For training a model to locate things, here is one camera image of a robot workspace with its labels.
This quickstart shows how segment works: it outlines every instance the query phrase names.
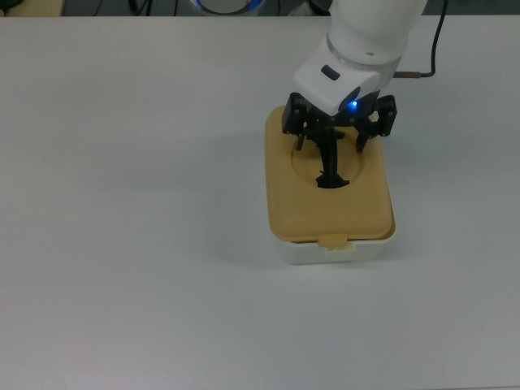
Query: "white table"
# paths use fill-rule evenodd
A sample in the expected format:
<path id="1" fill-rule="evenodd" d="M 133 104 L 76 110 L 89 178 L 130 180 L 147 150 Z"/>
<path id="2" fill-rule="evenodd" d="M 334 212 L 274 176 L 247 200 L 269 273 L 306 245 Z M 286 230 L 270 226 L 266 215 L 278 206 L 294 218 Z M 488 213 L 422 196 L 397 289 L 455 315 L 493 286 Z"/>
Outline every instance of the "white table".
<path id="1" fill-rule="evenodd" d="M 0 22 L 2 389 L 520 385 L 520 18 L 448 17 L 385 91 L 382 258 L 289 266 L 263 125 L 327 23 Z"/>

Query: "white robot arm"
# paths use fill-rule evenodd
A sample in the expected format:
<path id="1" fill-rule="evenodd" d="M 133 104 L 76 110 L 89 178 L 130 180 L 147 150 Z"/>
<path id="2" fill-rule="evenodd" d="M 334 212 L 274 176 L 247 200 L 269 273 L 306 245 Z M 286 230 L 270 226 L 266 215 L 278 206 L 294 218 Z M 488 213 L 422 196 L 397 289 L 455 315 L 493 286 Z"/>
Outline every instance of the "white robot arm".
<path id="1" fill-rule="evenodd" d="M 334 116 L 380 91 L 392 79 L 426 3 L 335 0 L 327 35 L 294 76 L 296 92 Z"/>

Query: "background object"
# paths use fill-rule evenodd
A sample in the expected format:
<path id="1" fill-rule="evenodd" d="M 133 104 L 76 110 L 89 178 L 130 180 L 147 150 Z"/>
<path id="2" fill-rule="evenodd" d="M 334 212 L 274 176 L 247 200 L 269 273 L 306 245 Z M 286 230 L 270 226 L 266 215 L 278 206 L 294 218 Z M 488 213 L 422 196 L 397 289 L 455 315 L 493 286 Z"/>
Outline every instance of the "background object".
<path id="1" fill-rule="evenodd" d="M 23 0 L 11 8 L 6 16 L 10 17 L 50 17 L 61 16 L 65 0 Z"/>
<path id="2" fill-rule="evenodd" d="M 314 0 L 317 4 L 327 0 Z M 430 0 L 425 10 L 425 15 L 439 15 L 442 9 L 442 0 Z M 280 15 L 288 15 L 294 8 L 302 4 L 302 0 L 281 0 Z M 65 16 L 91 16 L 98 0 L 67 0 L 63 15 Z M 197 12 L 190 6 L 189 0 L 179 0 L 178 16 L 195 16 Z M 173 0 L 154 0 L 152 16 L 172 16 L 175 9 Z M 260 16 L 275 16 L 278 9 L 276 0 L 266 0 L 259 10 Z M 449 15 L 515 15 L 520 14 L 520 2 L 518 0 L 452 0 L 448 10 Z M 104 16 L 131 16 L 128 0 L 111 0 L 106 2 L 99 15 Z"/>

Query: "black cable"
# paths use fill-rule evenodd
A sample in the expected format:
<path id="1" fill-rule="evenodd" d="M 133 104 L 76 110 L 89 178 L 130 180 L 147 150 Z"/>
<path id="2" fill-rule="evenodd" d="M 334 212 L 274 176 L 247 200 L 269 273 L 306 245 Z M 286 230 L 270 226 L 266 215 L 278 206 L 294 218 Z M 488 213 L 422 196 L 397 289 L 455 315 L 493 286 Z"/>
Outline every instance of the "black cable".
<path id="1" fill-rule="evenodd" d="M 437 30 L 435 31 L 435 36 L 433 38 L 433 44 L 431 45 L 431 71 L 428 73 L 421 73 L 420 71 L 396 71 L 393 75 L 394 79 L 422 79 L 435 75 L 437 42 L 439 41 L 440 30 L 442 30 L 444 18 L 446 17 L 446 12 L 448 10 L 448 3 L 449 0 L 444 0 L 444 5 L 442 6 L 442 11 L 440 12 L 439 24 L 437 25 Z"/>
<path id="2" fill-rule="evenodd" d="M 96 11 L 93 16 L 98 16 L 99 10 L 101 10 L 101 6 L 103 5 L 103 0 L 99 0 L 99 4 L 97 5 Z"/>
<path id="3" fill-rule="evenodd" d="M 150 16 L 152 12 L 152 4 L 154 4 L 154 0 L 148 0 L 148 7 L 146 7 L 146 16 Z"/>
<path id="4" fill-rule="evenodd" d="M 439 25 L 437 25 L 437 31 L 435 31 L 433 45 L 431 46 L 431 71 L 429 73 L 421 73 L 421 77 L 432 77 L 436 73 L 437 42 L 439 41 L 440 30 L 442 29 L 442 25 L 444 23 L 446 11 L 448 10 L 448 2 L 449 0 L 444 0 L 444 5 L 442 6 L 442 11 L 440 12 Z"/>
<path id="5" fill-rule="evenodd" d="M 146 5 L 148 4 L 148 1 L 149 0 L 145 0 L 145 2 L 142 3 L 139 10 L 137 10 L 137 12 L 136 12 L 136 16 L 141 16 L 141 12 L 145 9 Z"/>

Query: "container lid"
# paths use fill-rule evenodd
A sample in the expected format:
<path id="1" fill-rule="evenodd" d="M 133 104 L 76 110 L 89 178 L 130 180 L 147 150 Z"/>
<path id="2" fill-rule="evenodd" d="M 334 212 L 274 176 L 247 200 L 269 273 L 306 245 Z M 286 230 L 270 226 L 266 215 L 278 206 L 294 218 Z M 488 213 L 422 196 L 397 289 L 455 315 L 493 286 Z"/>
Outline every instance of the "container lid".
<path id="1" fill-rule="evenodd" d="M 283 107 L 266 122 L 266 189 L 269 223 L 281 240 L 317 242 L 339 249 L 347 241 L 384 240 L 395 223 L 379 138 L 356 151 L 354 128 L 338 140 L 338 173 L 349 184 L 319 188 L 316 178 L 323 169 L 316 144 L 305 141 L 296 150 L 295 136 L 282 133 Z"/>

